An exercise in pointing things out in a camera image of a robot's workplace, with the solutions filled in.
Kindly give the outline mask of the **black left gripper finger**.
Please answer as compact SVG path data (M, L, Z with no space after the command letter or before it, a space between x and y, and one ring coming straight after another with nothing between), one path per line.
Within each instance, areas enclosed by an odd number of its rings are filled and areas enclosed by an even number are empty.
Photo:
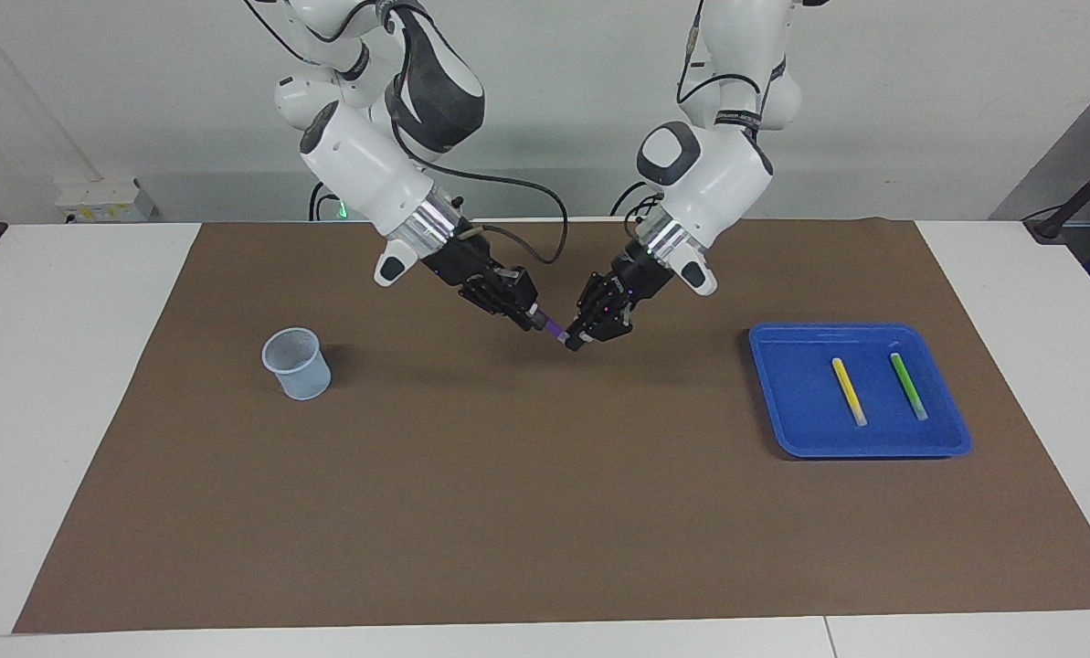
M633 330L631 314L635 309L633 300L600 300L592 304L590 314L590 340L608 342Z
M607 275L590 275L577 300L577 315L566 329L566 350L577 353L588 343L604 341L603 324L607 320L611 297L610 278Z

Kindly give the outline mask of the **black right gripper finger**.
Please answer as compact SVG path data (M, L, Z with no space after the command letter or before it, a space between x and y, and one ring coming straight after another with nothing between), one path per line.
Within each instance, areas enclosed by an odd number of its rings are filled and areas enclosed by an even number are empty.
M510 318L502 315L502 304L498 297L499 292L500 284L497 282L497 279L470 279L458 289L460 297L477 305L482 310L491 315ZM536 329L536 321L514 321L512 318L510 320L518 325L520 329L523 329L524 332L532 332Z
M545 314L538 304L538 291L526 268L495 268L500 284L498 294L502 315L514 321L544 321Z

